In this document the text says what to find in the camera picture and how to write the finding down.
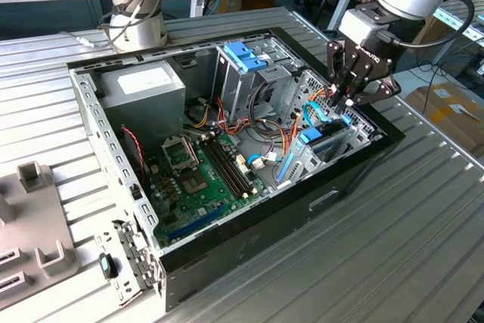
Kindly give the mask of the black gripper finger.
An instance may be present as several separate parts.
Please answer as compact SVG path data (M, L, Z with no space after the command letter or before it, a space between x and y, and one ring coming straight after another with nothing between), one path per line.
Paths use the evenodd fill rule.
M372 104L376 101L391 98L402 90L401 86L391 74L384 79L365 82L358 79L354 74L354 67L349 72L349 80L350 84L347 88L345 103L346 108Z
M351 40L332 40L327 44L327 79L333 90L328 105L335 112L343 112L346 108L349 72L358 60L355 47L356 44Z

